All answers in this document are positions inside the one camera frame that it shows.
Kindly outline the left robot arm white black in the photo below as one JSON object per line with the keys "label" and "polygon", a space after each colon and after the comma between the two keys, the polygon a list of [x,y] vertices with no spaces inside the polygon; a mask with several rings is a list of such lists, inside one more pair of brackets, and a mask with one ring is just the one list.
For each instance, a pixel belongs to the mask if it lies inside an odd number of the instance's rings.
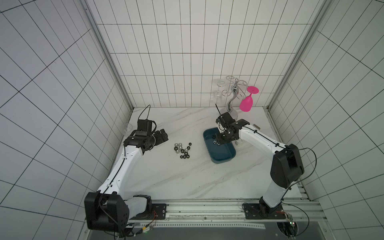
{"label": "left robot arm white black", "polygon": [[131,197],[125,187],[144,153],[166,141],[168,135],[163,129],[153,133],[135,130],[124,140],[122,153],[107,179],[96,192],[89,192],[85,197],[88,229],[122,234],[129,220],[152,216],[151,197]]}

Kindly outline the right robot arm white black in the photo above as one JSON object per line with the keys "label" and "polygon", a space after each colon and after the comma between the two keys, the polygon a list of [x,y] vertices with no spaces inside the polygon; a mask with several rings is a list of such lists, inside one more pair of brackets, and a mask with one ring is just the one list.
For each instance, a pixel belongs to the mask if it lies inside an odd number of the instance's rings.
{"label": "right robot arm white black", "polygon": [[271,162],[271,183],[265,194],[259,200],[258,212],[262,218],[273,215],[281,206],[287,191],[305,173],[300,150],[296,145],[285,145],[270,139],[256,127],[244,119],[234,120],[224,114],[216,120],[219,133],[216,143],[224,145],[236,140],[242,140],[259,149]]}

